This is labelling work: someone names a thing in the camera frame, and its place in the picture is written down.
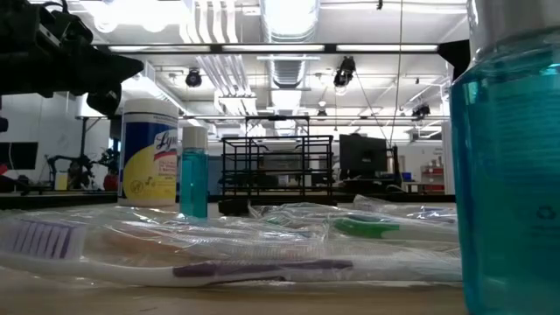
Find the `clear plastic bag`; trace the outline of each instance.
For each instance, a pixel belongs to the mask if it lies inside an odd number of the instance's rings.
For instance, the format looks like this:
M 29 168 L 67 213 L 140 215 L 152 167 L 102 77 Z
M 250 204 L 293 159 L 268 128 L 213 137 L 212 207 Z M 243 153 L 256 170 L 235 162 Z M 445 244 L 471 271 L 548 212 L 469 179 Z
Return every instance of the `clear plastic bag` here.
M 325 226 L 328 237 L 359 237 L 367 239 L 415 240 L 433 242 L 459 242 L 457 226 L 445 220 L 417 220 L 395 211 L 367 211 L 344 209 L 316 204 L 287 204 L 282 206 L 256 206 L 250 212 L 267 223 L 284 228 Z
M 353 200 L 353 208 L 401 218 L 457 224 L 457 210 L 448 206 L 396 204 L 356 195 Z
M 449 243 L 331 239 L 329 228 L 328 220 L 293 228 L 261 219 L 197 220 L 127 207 L 21 213 L 0 219 L 0 266 L 50 277 L 171 287 L 461 279 L 459 255 Z M 49 247 L 54 239 L 49 231 L 55 229 L 57 241 Z

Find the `red object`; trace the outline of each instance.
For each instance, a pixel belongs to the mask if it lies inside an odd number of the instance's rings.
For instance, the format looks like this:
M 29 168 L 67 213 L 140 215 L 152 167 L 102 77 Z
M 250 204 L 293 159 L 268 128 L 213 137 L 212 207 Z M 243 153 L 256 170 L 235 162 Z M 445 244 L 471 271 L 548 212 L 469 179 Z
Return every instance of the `red object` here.
M 426 190 L 426 192 L 444 192 L 445 185 L 426 185 L 424 189 Z
M 431 167 L 422 172 L 424 175 L 443 175 L 444 169 L 442 167 Z
M 116 175 L 107 174 L 103 180 L 103 188 L 106 192 L 116 192 L 119 188 L 119 177 Z
M 8 171 L 8 165 L 0 164 L 0 176 L 4 175 Z

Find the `lysol logo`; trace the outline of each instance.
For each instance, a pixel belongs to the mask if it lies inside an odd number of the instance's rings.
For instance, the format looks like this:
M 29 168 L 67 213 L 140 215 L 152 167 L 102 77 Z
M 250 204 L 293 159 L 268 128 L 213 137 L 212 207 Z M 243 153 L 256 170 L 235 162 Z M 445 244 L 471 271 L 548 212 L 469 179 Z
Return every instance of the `lysol logo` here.
M 177 155 L 177 131 L 167 130 L 158 133 L 154 138 L 154 146 L 156 148 L 154 161 L 159 158 Z

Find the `small blue bottle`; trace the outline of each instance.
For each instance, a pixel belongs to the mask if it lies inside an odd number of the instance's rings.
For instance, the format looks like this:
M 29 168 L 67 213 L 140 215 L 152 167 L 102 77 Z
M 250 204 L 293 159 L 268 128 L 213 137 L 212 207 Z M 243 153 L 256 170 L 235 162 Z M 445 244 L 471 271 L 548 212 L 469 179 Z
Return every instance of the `small blue bottle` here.
M 451 89 L 471 314 L 560 314 L 560 1 L 470 0 Z
M 180 212 L 201 219 L 208 217 L 208 131 L 183 128 Z

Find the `wooden table surface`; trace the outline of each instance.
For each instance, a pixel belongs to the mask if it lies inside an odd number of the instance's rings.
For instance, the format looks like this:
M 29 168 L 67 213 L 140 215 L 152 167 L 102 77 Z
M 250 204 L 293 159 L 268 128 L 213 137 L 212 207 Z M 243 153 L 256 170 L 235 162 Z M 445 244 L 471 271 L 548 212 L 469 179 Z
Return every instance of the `wooden table surface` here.
M 466 314 L 449 285 L 227 285 L 205 289 L 63 283 L 0 269 L 0 314 Z

